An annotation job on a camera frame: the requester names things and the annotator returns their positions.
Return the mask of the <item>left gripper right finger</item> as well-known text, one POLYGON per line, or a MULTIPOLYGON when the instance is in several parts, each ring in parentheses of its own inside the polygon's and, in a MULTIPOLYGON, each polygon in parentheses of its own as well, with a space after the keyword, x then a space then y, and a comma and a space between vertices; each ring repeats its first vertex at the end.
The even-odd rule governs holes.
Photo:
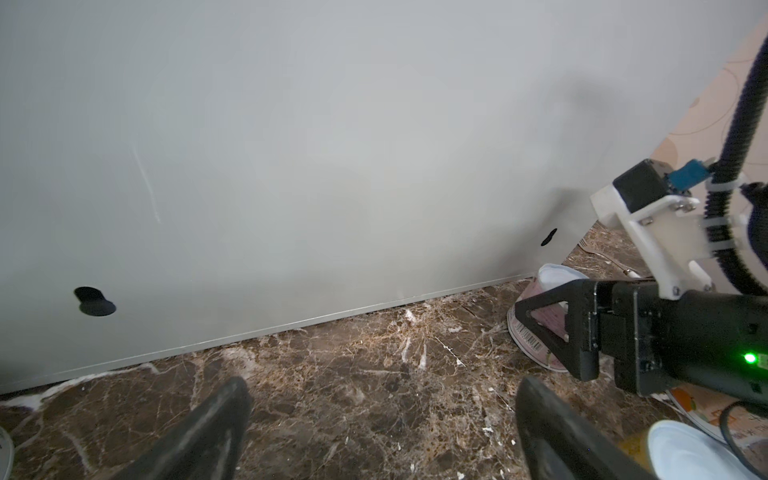
POLYGON ((521 381, 515 416, 533 479, 654 477, 536 378, 521 381))

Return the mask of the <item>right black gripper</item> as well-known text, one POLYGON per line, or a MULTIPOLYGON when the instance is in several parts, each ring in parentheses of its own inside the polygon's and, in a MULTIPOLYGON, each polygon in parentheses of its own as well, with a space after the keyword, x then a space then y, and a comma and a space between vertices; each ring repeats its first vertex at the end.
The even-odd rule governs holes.
MULTIPOLYGON (((690 290, 665 300, 653 282, 618 282, 610 293, 599 340, 618 388, 649 396, 688 383, 766 404, 766 297, 690 290)), ((514 303, 514 342, 550 371, 594 380, 595 309, 595 281, 536 278, 514 303)))

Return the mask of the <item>pink can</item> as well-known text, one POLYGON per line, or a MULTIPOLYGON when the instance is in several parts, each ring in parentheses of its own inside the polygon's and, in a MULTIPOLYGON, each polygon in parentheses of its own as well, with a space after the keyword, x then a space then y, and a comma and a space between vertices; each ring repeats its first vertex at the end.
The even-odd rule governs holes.
MULTIPOLYGON (((538 294, 550 291, 574 280, 587 279, 587 276, 570 267, 556 264, 544 264, 538 270, 532 282, 518 297, 525 300, 538 294)), ((552 331, 562 340, 568 339, 565 328, 565 316, 568 312, 566 302, 549 305, 532 312, 537 324, 552 331)), ((507 326, 510 336, 518 348, 535 363, 556 373, 566 373, 567 369, 551 350, 521 323, 515 315, 515 307, 507 313, 507 326)))

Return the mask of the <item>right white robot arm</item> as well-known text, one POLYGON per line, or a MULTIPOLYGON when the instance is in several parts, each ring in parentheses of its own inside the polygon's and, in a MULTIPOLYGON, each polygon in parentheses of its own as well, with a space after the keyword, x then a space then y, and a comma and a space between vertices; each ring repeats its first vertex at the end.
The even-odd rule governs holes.
POLYGON ((741 256, 730 211, 734 194, 749 202, 747 244, 765 260, 767 187, 742 170, 766 104, 760 49, 716 159, 646 159, 592 196, 599 222, 629 235, 649 278, 574 279, 515 304, 515 319, 573 377, 594 380, 605 355, 628 392, 681 381, 766 404, 767 288, 741 256))

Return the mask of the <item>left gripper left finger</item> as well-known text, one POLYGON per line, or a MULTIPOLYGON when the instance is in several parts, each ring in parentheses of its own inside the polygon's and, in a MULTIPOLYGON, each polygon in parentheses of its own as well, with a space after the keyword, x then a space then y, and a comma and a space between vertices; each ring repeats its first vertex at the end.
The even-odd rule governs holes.
POLYGON ((252 399, 235 376, 198 405, 116 479, 231 479, 241 455, 252 399))

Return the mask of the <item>brown orange can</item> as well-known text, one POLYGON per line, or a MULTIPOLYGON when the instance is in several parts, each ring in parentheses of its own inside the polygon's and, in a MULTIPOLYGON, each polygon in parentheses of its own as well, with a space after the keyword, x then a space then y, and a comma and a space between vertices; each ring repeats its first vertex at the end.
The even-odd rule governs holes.
POLYGON ((681 421, 660 420, 619 444, 659 479, 756 479, 725 441, 720 414, 735 398, 691 384, 666 392, 681 421))

